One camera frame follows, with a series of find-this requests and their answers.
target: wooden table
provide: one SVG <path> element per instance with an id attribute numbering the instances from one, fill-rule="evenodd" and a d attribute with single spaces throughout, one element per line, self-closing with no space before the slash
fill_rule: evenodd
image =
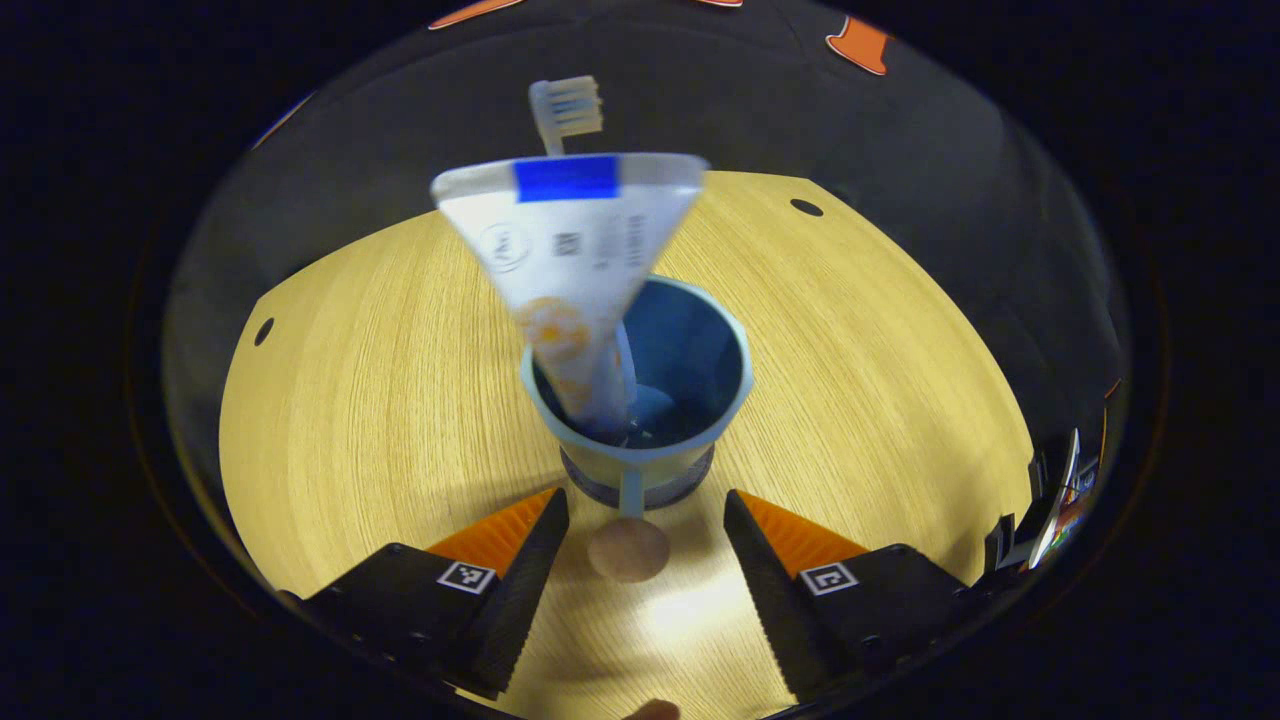
<path id="1" fill-rule="evenodd" d="M 744 323 L 756 384 L 703 487 L 646 515 L 672 542 L 658 578 L 622 585 L 591 571 L 586 538 L 611 511 L 567 483 L 517 378 L 520 334 L 439 213 L 311 264 L 244 327 L 221 470 L 264 577 L 307 597 L 387 542 L 426 547 L 566 486 L 570 532 L 511 689 L 492 705 L 616 719 L 662 697 L 699 720 L 794 703 L 721 529 L 727 489 L 867 547 L 909 543 L 977 579 L 986 533 L 1030 501 L 1032 455 L 978 334 L 902 250 L 814 183 L 707 179 L 657 272 L 704 287 Z"/>

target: white tube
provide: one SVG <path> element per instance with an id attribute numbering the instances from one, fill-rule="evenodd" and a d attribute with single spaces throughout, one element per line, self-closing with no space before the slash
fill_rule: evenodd
<path id="1" fill-rule="evenodd" d="M 692 155 L 626 152 L 457 168 L 431 196 L 484 265 L 584 434 L 626 432 L 622 315 L 703 187 Z"/>

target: blue label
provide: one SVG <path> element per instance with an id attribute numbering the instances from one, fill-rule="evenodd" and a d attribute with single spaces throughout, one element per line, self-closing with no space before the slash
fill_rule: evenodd
<path id="1" fill-rule="evenodd" d="M 618 156 L 557 158 L 516 163 L 516 202 L 618 196 Z"/>

